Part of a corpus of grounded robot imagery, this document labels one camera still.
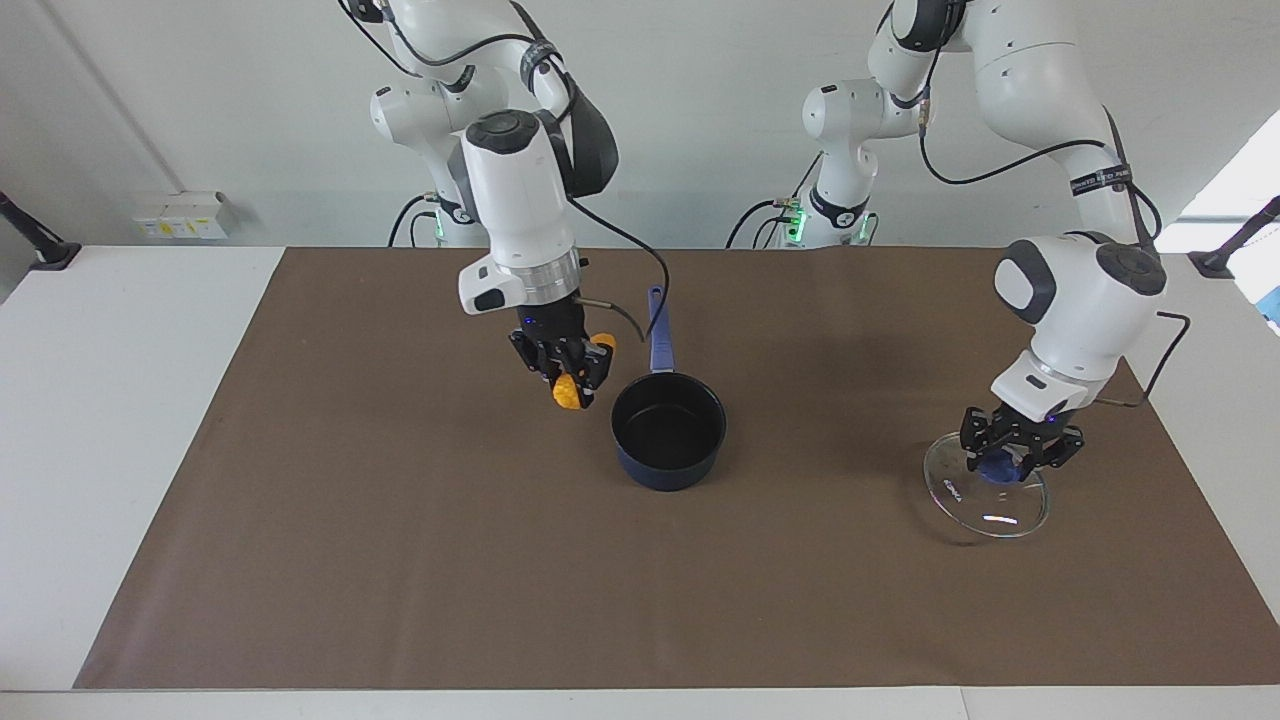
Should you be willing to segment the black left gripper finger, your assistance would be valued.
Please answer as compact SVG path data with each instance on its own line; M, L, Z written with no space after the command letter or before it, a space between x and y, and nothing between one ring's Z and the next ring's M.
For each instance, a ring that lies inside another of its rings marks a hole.
M1080 428L1062 428L1053 437L1030 434L1024 442L1027 452L1020 460L1020 473L1033 473L1039 468L1061 468L1084 447Z
M969 471L977 471L988 456L1001 450L1001 441L995 433L1000 419L1000 407L989 413L980 407L966 409L960 428L960 445L965 451Z

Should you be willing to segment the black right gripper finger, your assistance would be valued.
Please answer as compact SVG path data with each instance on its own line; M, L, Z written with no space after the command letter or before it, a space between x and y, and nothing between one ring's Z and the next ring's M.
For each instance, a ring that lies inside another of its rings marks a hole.
M564 342L564 407L586 409L605 382L614 356L613 340Z
M556 347L547 348L547 343L534 340L529 334L512 334L509 337L521 363L543 379L557 379L561 375L561 364L556 356Z

